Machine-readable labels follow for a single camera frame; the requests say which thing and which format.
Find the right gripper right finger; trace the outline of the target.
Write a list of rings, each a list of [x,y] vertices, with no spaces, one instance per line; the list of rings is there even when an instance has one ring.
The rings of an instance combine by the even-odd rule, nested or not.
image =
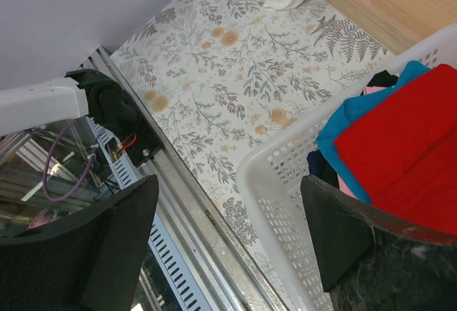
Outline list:
[[[314,175],[301,195],[335,310],[455,310],[456,236],[397,218]]]

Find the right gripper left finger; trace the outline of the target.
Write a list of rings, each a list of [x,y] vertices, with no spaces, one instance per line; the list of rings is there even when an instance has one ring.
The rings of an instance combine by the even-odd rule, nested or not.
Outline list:
[[[130,310],[159,199],[156,175],[1,239],[2,310]]]

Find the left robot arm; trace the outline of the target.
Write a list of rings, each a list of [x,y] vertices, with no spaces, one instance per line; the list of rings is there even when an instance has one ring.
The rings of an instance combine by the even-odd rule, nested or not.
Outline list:
[[[1,91],[3,136],[84,116],[113,134],[115,139],[101,146],[112,162],[128,156],[138,167],[164,146],[133,96],[95,69]]]

